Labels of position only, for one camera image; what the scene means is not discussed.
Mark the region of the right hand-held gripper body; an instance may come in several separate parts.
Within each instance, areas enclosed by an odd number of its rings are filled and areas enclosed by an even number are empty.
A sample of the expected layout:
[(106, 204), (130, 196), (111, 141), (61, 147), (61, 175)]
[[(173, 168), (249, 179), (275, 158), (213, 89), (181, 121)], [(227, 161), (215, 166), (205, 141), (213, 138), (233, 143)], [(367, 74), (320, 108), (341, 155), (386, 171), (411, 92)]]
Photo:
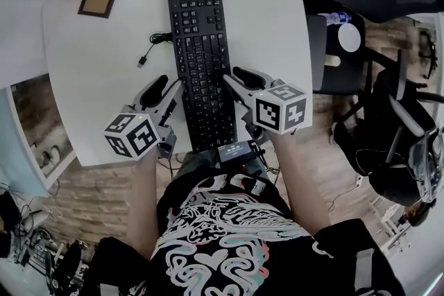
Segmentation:
[(246, 94), (246, 129), (255, 141), (268, 141), (270, 133), (296, 131), (304, 122), (308, 94), (291, 83), (277, 79), (270, 87)]

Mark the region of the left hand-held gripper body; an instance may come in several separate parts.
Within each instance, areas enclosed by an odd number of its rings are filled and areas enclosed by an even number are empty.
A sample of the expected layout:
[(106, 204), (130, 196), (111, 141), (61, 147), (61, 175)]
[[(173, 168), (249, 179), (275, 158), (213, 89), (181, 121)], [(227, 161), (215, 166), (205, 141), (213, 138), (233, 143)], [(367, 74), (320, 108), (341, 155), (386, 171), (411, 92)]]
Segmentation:
[(104, 129), (103, 135), (119, 156), (139, 160), (156, 148), (159, 157), (169, 159), (177, 137), (166, 121), (175, 108), (176, 104), (171, 103), (164, 111), (143, 112), (136, 110), (134, 105), (125, 105)]

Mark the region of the black keyboard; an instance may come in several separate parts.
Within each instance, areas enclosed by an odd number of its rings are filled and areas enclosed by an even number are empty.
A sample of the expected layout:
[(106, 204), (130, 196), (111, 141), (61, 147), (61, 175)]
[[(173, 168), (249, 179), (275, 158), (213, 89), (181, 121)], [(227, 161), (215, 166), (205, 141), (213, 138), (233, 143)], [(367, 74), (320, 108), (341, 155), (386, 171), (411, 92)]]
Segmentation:
[(222, 0), (168, 0), (182, 103), (195, 152), (237, 141), (234, 100), (224, 87), (231, 73)]

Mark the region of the person's left forearm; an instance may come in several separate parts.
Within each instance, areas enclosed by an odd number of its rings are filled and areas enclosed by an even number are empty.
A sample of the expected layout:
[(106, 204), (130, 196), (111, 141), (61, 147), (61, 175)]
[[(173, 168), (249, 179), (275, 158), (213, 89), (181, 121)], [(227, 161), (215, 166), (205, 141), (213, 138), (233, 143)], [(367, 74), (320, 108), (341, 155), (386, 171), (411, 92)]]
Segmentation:
[(135, 168), (130, 192), (127, 242), (140, 255), (150, 259), (159, 235), (157, 223), (158, 153), (146, 153)]

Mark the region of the person's right forearm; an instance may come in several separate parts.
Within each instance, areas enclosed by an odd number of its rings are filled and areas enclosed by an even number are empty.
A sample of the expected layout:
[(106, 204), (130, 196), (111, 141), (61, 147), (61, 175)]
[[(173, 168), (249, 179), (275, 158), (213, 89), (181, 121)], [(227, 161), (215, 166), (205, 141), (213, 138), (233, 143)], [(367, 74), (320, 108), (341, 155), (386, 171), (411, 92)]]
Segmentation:
[(293, 219), (312, 236), (330, 226), (330, 217), (306, 165), (306, 154), (292, 134), (271, 134)]

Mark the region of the white desk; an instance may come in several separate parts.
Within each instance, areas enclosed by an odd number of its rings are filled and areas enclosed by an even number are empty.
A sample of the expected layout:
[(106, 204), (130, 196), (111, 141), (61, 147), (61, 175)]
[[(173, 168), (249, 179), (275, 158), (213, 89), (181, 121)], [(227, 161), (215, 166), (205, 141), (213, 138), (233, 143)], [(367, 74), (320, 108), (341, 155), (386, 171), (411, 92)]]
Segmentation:
[[(230, 64), (256, 69), (311, 93), (309, 39), (302, 0), (222, 0)], [(172, 46), (148, 47), (169, 31), (167, 0), (115, 0), (107, 19), (78, 14), (80, 0), (44, 7), (51, 86), (83, 166), (120, 161), (106, 125), (157, 76), (177, 76)]]

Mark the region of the black waist device with screen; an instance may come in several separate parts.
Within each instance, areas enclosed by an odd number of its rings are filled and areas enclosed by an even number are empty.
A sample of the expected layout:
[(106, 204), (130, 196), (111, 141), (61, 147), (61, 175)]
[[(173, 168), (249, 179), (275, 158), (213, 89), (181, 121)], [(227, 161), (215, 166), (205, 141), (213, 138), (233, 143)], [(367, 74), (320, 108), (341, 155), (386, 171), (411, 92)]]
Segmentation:
[(257, 156), (259, 149), (253, 140), (240, 141), (217, 148), (222, 164), (247, 162)]

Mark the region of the person's grey trousers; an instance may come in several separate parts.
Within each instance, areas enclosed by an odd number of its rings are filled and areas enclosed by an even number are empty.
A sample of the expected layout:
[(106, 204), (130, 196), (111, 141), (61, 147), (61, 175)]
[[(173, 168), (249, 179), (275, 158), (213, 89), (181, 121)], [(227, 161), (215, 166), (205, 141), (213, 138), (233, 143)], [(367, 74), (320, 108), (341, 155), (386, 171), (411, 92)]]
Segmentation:
[(222, 170), (214, 150), (206, 150), (199, 153), (188, 152), (171, 183), (194, 184), (205, 178), (214, 177), (219, 173), (222, 173)]

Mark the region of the white round disc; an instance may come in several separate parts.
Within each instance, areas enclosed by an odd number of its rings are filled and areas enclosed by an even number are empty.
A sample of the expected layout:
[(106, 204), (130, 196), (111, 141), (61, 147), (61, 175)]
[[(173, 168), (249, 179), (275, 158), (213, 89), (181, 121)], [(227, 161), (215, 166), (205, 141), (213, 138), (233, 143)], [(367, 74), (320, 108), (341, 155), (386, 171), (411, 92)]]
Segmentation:
[(338, 29), (338, 39), (341, 47), (349, 53), (356, 52), (361, 46), (361, 35), (354, 24), (342, 24)]

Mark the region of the clear plastic water bottle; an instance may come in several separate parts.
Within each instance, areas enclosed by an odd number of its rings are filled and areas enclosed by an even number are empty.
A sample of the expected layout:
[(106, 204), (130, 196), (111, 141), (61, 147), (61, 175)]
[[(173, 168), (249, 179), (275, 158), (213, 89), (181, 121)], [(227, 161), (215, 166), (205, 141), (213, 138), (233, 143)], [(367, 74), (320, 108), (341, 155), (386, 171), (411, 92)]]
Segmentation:
[(351, 21), (352, 15), (346, 12), (318, 13), (326, 20), (327, 26), (346, 24)]

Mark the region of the light blue table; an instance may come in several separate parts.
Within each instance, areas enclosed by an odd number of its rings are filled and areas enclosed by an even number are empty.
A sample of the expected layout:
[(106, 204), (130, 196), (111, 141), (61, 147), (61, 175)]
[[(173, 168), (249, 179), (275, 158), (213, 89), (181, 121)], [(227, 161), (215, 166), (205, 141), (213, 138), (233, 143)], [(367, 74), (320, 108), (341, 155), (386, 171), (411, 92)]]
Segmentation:
[(10, 87), (0, 89), (0, 183), (21, 194), (48, 197), (76, 154), (69, 148), (46, 174), (27, 142)]

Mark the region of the person's black patterned shirt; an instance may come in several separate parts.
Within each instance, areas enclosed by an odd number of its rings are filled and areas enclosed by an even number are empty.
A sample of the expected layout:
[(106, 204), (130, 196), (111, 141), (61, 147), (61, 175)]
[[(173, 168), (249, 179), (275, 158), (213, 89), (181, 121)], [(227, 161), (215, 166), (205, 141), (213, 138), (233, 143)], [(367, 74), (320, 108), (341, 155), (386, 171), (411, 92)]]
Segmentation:
[(311, 236), (268, 179), (192, 173), (157, 215), (152, 257), (104, 238), (79, 296), (405, 296), (360, 219)]

